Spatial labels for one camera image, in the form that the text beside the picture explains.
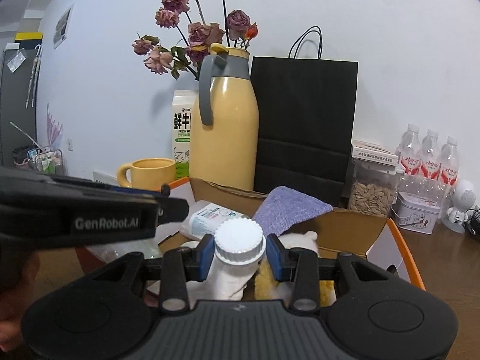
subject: green label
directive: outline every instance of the green label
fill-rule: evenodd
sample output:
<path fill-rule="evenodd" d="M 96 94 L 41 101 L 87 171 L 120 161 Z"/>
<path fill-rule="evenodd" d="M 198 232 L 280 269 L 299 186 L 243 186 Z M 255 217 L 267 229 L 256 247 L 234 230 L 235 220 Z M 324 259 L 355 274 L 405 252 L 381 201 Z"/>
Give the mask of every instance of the green label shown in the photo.
<path fill-rule="evenodd" d="M 176 163 L 176 180 L 181 179 L 182 177 L 188 177 L 188 162 L 177 162 Z"/>

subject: stuffed toy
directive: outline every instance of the stuffed toy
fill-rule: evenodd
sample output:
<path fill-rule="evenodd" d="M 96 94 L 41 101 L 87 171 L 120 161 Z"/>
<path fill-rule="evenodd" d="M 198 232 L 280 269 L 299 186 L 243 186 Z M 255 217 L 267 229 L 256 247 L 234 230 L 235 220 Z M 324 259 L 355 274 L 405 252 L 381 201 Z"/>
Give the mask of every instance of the stuffed toy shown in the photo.
<path fill-rule="evenodd" d="M 285 234 L 278 237 L 286 249 L 304 248 L 314 251 L 319 257 L 318 246 L 316 244 L 317 233 L 308 231 L 306 234 Z M 320 305 L 322 307 L 331 306 L 335 300 L 335 290 L 333 281 L 320 281 Z M 282 299 L 287 306 L 293 293 L 293 283 L 279 283 L 273 277 L 270 264 L 265 256 L 260 263 L 258 275 L 255 278 L 255 299 L 269 300 Z"/>

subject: black shopping bag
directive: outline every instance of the black shopping bag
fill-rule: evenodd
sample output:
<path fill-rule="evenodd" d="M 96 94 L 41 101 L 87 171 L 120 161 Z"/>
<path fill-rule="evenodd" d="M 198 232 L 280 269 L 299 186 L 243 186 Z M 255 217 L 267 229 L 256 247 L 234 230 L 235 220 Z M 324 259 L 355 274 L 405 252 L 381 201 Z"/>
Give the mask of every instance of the black shopping bag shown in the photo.
<path fill-rule="evenodd" d="M 320 35 L 318 59 L 296 59 L 311 32 Z M 260 114 L 255 190 L 269 193 L 285 185 L 338 205 L 350 157 L 358 62 L 323 60 L 321 52 L 320 28 L 312 27 L 289 58 L 253 58 Z"/>

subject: yellow thermos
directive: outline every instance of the yellow thermos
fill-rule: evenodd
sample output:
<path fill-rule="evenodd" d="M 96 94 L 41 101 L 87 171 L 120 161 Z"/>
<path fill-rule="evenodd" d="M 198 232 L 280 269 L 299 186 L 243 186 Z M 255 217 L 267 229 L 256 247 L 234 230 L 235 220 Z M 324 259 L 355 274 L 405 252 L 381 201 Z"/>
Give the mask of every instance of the yellow thermos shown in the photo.
<path fill-rule="evenodd" d="M 200 71 L 190 130 L 190 177 L 253 190 L 258 106 L 246 50 L 211 46 Z"/>

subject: white plush ear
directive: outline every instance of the white plush ear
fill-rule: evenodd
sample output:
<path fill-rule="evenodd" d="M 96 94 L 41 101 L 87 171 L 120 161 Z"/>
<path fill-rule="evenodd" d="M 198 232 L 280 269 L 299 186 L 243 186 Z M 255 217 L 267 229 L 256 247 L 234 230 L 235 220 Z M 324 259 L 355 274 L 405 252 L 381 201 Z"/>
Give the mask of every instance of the white plush ear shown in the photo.
<path fill-rule="evenodd" d="M 318 238 L 318 234 L 315 233 L 314 231 L 307 231 L 307 232 L 305 233 L 305 236 L 308 237 L 308 238 L 310 238 L 310 239 L 313 240 L 313 241 L 316 241 L 316 239 Z"/>

